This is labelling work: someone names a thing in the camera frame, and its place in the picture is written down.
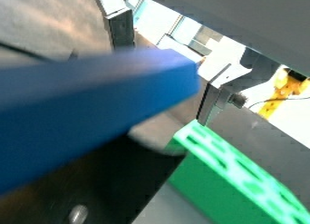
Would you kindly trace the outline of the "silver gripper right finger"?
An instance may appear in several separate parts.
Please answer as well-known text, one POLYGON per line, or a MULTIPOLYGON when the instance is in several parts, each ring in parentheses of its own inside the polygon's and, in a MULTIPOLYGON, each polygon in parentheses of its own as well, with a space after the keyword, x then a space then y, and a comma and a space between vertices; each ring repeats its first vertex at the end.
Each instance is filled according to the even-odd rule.
POLYGON ((234 97, 235 92, 229 84, 235 83, 247 71, 239 64, 246 50, 242 44, 223 36, 219 41, 210 39, 207 45, 211 47, 211 52, 199 55, 169 34, 162 37, 158 44, 161 49, 177 50, 199 66, 201 91, 170 110, 173 116, 182 123, 198 119, 206 125, 215 118, 234 97))

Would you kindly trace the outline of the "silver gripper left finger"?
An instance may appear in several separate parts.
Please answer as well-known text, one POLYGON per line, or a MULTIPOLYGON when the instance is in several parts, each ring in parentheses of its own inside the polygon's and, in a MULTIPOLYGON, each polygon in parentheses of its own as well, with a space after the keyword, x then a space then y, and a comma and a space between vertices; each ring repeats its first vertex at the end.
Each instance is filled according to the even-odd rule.
POLYGON ((134 14, 124 0, 96 0, 114 50, 135 47, 134 14))

